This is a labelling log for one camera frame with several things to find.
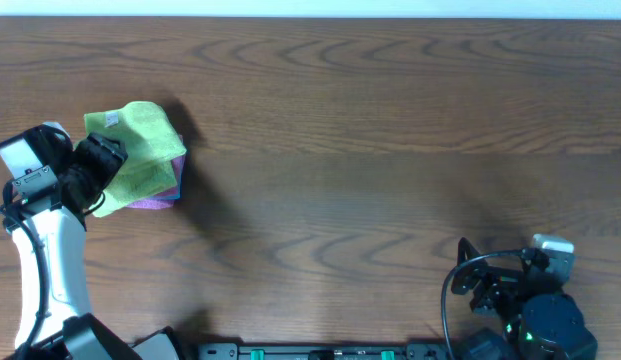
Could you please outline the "green microfiber cloth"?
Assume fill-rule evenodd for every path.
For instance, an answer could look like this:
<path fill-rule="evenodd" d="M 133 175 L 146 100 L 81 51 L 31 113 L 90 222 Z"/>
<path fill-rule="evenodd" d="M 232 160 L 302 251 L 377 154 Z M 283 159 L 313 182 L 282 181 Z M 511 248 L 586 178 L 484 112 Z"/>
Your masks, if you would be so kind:
<path fill-rule="evenodd" d="M 133 101 L 124 107 L 84 115 L 86 133 L 96 132 L 124 144 L 128 159 L 120 172 L 133 174 L 163 167 L 186 153 L 162 107 Z"/>

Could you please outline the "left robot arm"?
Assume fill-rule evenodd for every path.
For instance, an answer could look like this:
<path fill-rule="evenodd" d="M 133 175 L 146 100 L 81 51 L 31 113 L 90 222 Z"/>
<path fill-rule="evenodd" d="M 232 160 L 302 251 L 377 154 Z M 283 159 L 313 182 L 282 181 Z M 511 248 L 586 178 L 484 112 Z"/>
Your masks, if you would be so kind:
<path fill-rule="evenodd" d="M 0 157 L 13 176 L 0 215 L 21 268 L 14 358 L 183 358 L 169 327 L 129 344 L 92 313 L 85 219 L 128 158 L 123 142 L 92 132 L 73 144 L 65 131 L 40 125 L 0 142 Z"/>

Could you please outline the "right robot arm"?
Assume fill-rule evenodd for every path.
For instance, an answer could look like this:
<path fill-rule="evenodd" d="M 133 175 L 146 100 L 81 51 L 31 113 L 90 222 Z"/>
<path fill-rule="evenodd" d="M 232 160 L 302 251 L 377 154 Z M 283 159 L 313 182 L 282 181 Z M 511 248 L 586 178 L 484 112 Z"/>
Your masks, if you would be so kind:
<path fill-rule="evenodd" d="M 574 244 L 559 236 L 535 234 L 528 247 L 486 254 L 461 238 L 457 264 L 446 275 L 440 298 L 447 357 L 594 359 L 598 342 L 573 297 L 563 290 L 574 261 Z M 483 328 L 454 345 L 447 294 L 468 292 L 471 311 L 499 318 L 502 330 Z"/>

